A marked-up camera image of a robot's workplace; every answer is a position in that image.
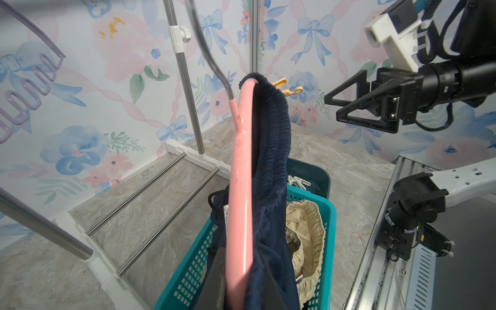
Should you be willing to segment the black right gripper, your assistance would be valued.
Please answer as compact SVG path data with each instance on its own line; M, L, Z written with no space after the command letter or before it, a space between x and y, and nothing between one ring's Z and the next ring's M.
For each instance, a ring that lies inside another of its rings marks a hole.
M337 121L395 134L399 121L411 125L416 120L423 79L417 72L383 67L378 69L375 81L368 81L368 71L360 70L327 93L324 103L342 107L337 111ZM378 100L359 99L372 90L378 90ZM376 120L351 115L369 109L378 112Z

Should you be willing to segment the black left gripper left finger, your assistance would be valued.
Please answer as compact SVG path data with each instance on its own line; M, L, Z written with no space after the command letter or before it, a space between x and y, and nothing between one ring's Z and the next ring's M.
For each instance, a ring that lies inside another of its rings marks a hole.
M207 272L197 299L197 309L221 310L226 304L226 248L221 247L207 263Z

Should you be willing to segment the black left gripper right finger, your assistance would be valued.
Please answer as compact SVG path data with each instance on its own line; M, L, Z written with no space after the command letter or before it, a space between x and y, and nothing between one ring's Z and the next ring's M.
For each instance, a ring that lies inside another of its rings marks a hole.
M262 286L262 309L263 310L283 310L287 309L284 299L279 292L279 285L272 276L267 260L260 251L263 263L263 286Z

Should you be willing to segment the navy blue shorts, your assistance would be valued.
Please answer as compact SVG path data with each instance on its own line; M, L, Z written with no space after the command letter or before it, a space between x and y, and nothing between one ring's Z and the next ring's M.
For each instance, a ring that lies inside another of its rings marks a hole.
M252 211L254 261L245 309L262 309L263 253L287 309L298 309L298 292L291 254L285 240L287 161L291 150L288 104L282 92L263 75L257 80L252 117Z

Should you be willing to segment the beige shorts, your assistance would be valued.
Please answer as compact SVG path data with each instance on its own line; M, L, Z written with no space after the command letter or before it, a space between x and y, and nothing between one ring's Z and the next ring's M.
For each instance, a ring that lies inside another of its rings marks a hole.
M322 272L325 248L324 222L316 203L287 203L285 239L291 253L300 308L315 294Z

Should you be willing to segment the white clothespin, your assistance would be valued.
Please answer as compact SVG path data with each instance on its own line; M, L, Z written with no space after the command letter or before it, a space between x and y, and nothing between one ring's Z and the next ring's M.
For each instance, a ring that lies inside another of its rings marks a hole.
M311 186L311 182L309 182L305 179L302 179L298 176L291 176L291 175L288 176L288 184L293 186L293 187L297 187L299 189L302 189L304 191L306 191L307 188Z

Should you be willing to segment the pink clothes hanger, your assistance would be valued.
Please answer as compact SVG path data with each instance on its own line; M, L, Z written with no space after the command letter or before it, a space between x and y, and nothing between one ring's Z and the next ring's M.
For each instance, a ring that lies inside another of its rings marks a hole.
M253 265L251 135L253 91L257 80L245 80L239 99L235 99L231 85L208 50L194 2L186 1L185 5L201 51L225 87L235 124L227 215L226 295L231 309L244 309L249 272Z

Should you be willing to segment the lilac clothes hanger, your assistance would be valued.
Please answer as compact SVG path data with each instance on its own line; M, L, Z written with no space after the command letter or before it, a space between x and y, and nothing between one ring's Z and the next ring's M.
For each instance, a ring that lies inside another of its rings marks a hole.
M5 143L13 135L13 126L22 126L30 121L30 111L42 106L41 98L49 95L54 89L58 71L61 69L65 55L31 20L26 18L6 1L1 1L1 9L17 19L32 31L43 43L40 49L18 49L17 54L1 57L1 81L9 80L13 90L5 92L5 99L16 115L1 109L1 128L5 134L1 143Z

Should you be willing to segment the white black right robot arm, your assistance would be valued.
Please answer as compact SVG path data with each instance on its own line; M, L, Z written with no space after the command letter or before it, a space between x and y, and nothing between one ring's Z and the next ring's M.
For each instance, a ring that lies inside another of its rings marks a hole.
M433 227L438 215L495 191L495 112L475 112L495 95L495 2L459 1L442 28L439 5L394 2L364 29L391 67L375 81L360 71L324 97L338 121L361 129L415 125L403 153L422 152L439 168L394 184L375 240L391 261L409 260L418 245L451 255L454 243Z

